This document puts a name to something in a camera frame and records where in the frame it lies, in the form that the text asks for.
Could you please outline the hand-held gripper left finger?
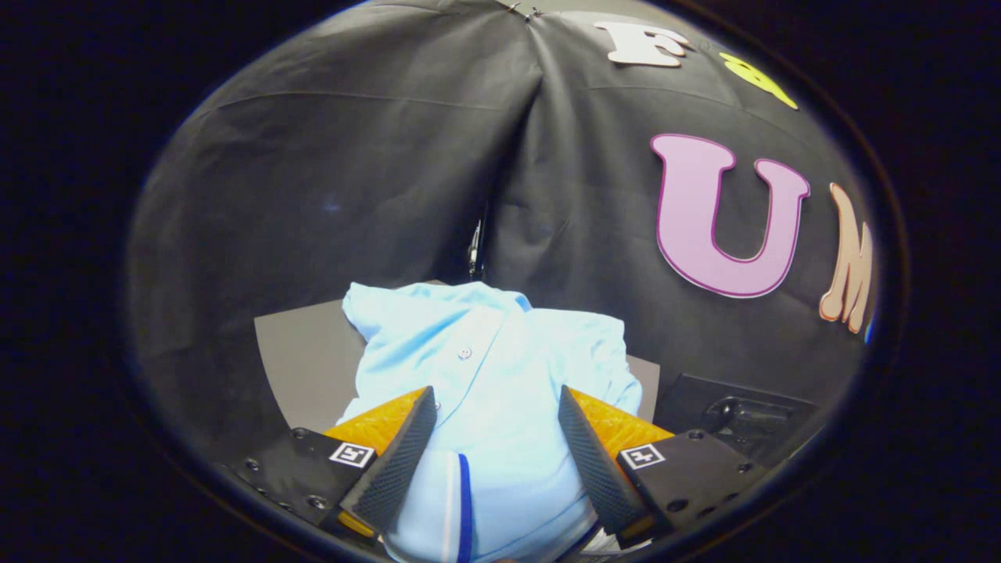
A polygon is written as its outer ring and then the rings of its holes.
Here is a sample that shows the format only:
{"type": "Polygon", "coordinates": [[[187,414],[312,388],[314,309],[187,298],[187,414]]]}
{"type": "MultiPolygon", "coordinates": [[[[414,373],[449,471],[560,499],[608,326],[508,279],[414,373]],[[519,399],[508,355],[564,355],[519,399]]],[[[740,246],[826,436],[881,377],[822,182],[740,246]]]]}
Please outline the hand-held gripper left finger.
{"type": "Polygon", "coordinates": [[[375,540],[404,505],[436,416],[435,390],[427,385],[325,432],[290,428],[223,469],[326,533],[375,540]]]}

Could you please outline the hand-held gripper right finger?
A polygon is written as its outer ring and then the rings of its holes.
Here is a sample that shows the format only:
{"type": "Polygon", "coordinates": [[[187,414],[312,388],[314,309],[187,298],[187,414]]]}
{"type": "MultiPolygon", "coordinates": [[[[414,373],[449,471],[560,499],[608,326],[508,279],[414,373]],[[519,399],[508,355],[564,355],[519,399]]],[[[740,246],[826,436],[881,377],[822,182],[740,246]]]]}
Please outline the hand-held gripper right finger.
{"type": "Polygon", "coordinates": [[[711,432],[673,434],[568,385],[558,421],[598,523],[622,548],[693,527],[766,476],[711,432]]]}

